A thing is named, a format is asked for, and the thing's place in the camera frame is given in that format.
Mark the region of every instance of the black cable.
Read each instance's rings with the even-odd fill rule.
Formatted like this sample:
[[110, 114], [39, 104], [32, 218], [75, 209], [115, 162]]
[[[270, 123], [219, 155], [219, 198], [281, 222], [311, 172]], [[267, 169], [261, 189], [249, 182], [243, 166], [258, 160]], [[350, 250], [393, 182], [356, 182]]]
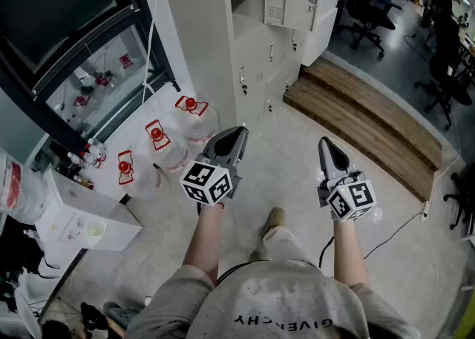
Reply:
[[[367, 259], [370, 254], [372, 254], [376, 249], [378, 249], [380, 246], [383, 246], [384, 244], [386, 244], [389, 240], [391, 240], [394, 236], [396, 236], [396, 234], [401, 231], [411, 220], [413, 220], [415, 217], [418, 217], [419, 215], [425, 215], [427, 216], [427, 214], [425, 212], [418, 212], [416, 215], [414, 215], [413, 217], [411, 217], [406, 223], [404, 223], [401, 227], [399, 227], [396, 232], [394, 232], [394, 234], [392, 234], [390, 236], [389, 239], [385, 240], [384, 242], [382, 242], [381, 244], [378, 244], [369, 254], [367, 254], [366, 256], [364, 256], [364, 259]], [[335, 239], [334, 236], [332, 236], [332, 238], [330, 239], [330, 241], [325, 245], [325, 247], [323, 248], [323, 250], [321, 251], [320, 253], [320, 260], [318, 261], [318, 267], [321, 268], [321, 263], [323, 262], [323, 259], [324, 259], [324, 255], [325, 255], [325, 251], [327, 250], [327, 248], [329, 246], [332, 245], [333, 243], [333, 240]]]
[[381, 244], [377, 245], [369, 254], [367, 254], [366, 256], [364, 256], [364, 259], [366, 259], [370, 254], [372, 254], [376, 249], [378, 249], [380, 246], [383, 246], [384, 244], [386, 244], [389, 240], [391, 240], [399, 231], [401, 231], [412, 219], [414, 219], [415, 217], [418, 217], [419, 215], [421, 214], [424, 214], [425, 216], [427, 216], [426, 213], [424, 212], [418, 212], [416, 215], [414, 215], [413, 217], [411, 217], [406, 223], [404, 223], [401, 227], [399, 227], [397, 229], [396, 232], [394, 232], [394, 234], [391, 235], [391, 237], [387, 240], [385, 240], [384, 242], [382, 242]]
[[412, 50], [414, 50], [414, 51], [419, 55], [419, 57], [421, 57], [422, 59], [424, 59], [426, 62], [429, 62], [428, 59], [426, 59], [426, 58], [425, 58], [420, 52], [418, 52], [409, 42], [407, 42], [406, 37], [409, 37], [410, 39], [413, 39], [413, 37], [412, 37], [412, 36], [409, 36], [408, 34], [406, 34], [403, 38], [404, 38], [404, 40], [406, 41], [406, 44], [409, 45], [409, 47], [410, 47]]
[[330, 241], [325, 245], [323, 251], [320, 253], [320, 260], [318, 261], [318, 267], [319, 267], [320, 269], [321, 269], [321, 262], [324, 260], [325, 251], [327, 250], [327, 248], [328, 248], [329, 246], [332, 245], [334, 239], [335, 239], [335, 237], [332, 236], [332, 238], [330, 239]]

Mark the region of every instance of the white shelf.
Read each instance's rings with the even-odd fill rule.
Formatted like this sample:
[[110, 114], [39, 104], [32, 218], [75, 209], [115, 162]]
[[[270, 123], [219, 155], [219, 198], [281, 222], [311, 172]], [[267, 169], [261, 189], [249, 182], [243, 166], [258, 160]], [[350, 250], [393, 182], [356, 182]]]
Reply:
[[232, 27], [234, 31], [235, 42], [241, 37], [251, 33], [254, 29], [260, 27], [261, 25], [263, 25], [263, 22], [259, 20], [233, 13]]

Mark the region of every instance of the tiled floor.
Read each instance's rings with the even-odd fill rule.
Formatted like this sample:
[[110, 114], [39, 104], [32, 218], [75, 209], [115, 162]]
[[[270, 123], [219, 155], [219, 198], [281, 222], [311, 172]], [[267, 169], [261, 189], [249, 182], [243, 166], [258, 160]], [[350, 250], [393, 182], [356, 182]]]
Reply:
[[[276, 105], [272, 114], [251, 128], [239, 165], [243, 181], [226, 207], [220, 272], [246, 261], [258, 243], [259, 228], [275, 205], [286, 210], [286, 225], [318, 263], [322, 248], [333, 234], [330, 212], [319, 207], [316, 194], [317, 145], [322, 136], [333, 137], [284, 104]], [[377, 165], [344, 145], [351, 151], [350, 158], [373, 181], [383, 212], [380, 221], [367, 216], [357, 222], [363, 253], [367, 254], [420, 212], [422, 205]], [[453, 190], [450, 173], [436, 181], [425, 221], [439, 273], [436, 310], [433, 258], [419, 218], [367, 259], [373, 288], [424, 338], [435, 337], [443, 324], [472, 251], [468, 243], [458, 241], [459, 228], [448, 229], [456, 206], [444, 203], [442, 192]], [[101, 306], [107, 300], [124, 306], [140, 305], [180, 266], [197, 221], [196, 205], [184, 197], [176, 179], [169, 185], [153, 202], [129, 202], [128, 207], [145, 230], [123, 252], [90, 251], [73, 280], [70, 278], [60, 292], [66, 301], [76, 306], [80, 301]], [[322, 267], [328, 276], [333, 275], [332, 261], [330, 248]]]
[[[424, 83], [430, 81], [428, 61], [432, 53], [424, 45], [428, 30], [418, 30], [422, 18], [419, 15], [420, 10], [412, 2], [406, 4], [401, 1], [401, 3], [404, 5], [403, 10], [392, 8], [388, 13], [396, 29], [377, 27], [374, 30], [381, 36], [381, 45], [384, 48], [383, 59], [378, 57], [379, 49], [367, 39], [363, 39], [358, 49], [353, 50], [350, 47], [353, 37], [348, 30], [341, 33], [334, 32], [328, 50], [397, 93], [429, 120], [453, 147], [458, 148], [454, 126], [445, 132], [447, 121], [442, 108], [437, 105], [429, 114], [425, 113], [424, 107], [433, 101], [433, 96], [429, 96], [422, 88], [416, 89], [413, 86], [416, 81]], [[353, 25], [353, 22], [355, 20], [344, 10], [340, 24]], [[412, 39], [411, 36], [417, 31], [417, 37]], [[468, 92], [475, 101], [473, 85], [468, 87]], [[475, 162], [475, 146], [473, 145], [475, 130], [472, 129], [475, 122], [475, 103], [467, 107], [458, 102], [452, 102], [452, 114], [458, 128], [461, 156], [466, 163]]]

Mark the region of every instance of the wooden platform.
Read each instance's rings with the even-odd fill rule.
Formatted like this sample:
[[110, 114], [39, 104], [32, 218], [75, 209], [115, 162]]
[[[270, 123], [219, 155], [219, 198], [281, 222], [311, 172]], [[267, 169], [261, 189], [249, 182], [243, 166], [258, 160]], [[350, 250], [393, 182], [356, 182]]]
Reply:
[[371, 158], [419, 200], [430, 199], [442, 147], [386, 96], [318, 59], [304, 69], [284, 101]]

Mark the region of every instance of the black office chair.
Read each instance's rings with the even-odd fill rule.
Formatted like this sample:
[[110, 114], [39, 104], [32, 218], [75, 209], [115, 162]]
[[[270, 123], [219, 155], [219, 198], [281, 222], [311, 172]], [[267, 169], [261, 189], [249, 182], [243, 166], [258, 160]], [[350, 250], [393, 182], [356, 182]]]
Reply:
[[[437, 51], [429, 61], [432, 80], [429, 85], [416, 82], [414, 87], [422, 86], [429, 94], [435, 96], [432, 104], [424, 108], [425, 113], [430, 113], [433, 108], [440, 104], [447, 118], [445, 130], [452, 126], [451, 99], [454, 98], [462, 105], [471, 105], [472, 101], [466, 87], [454, 76], [459, 52], [458, 25], [450, 16], [439, 17], [436, 21]], [[453, 68], [452, 76], [448, 75], [448, 68]]]
[[380, 50], [379, 56], [382, 58], [384, 57], [384, 49], [379, 44], [381, 42], [381, 37], [370, 32], [370, 30], [373, 30], [378, 26], [391, 30], [395, 30], [396, 27], [391, 20], [389, 20], [383, 10], [370, 5], [370, 1], [371, 0], [348, 0], [348, 13], [355, 20], [359, 20], [363, 26], [356, 23], [354, 23], [353, 26], [339, 25], [336, 30], [337, 32], [350, 30], [351, 32], [359, 33], [359, 37], [351, 44], [352, 49], [357, 49], [359, 42], [363, 37], [366, 37]]
[[455, 183], [455, 187], [458, 194], [446, 194], [444, 195], [444, 201], [447, 202], [449, 198], [459, 202], [459, 210], [457, 211], [457, 218], [454, 224], [451, 224], [451, 230], [456, 228], [459, 224], [462, 212], [465, 212], [463, 223], [466, 223], [470, 215], [474, 213], [474, 192], [473, 182], [475, 181], [475, 164], [472, 164], [468, 169], [467, 179], [465, 182], [461, 182], [459, 176], [453, 173], [451, 179]]

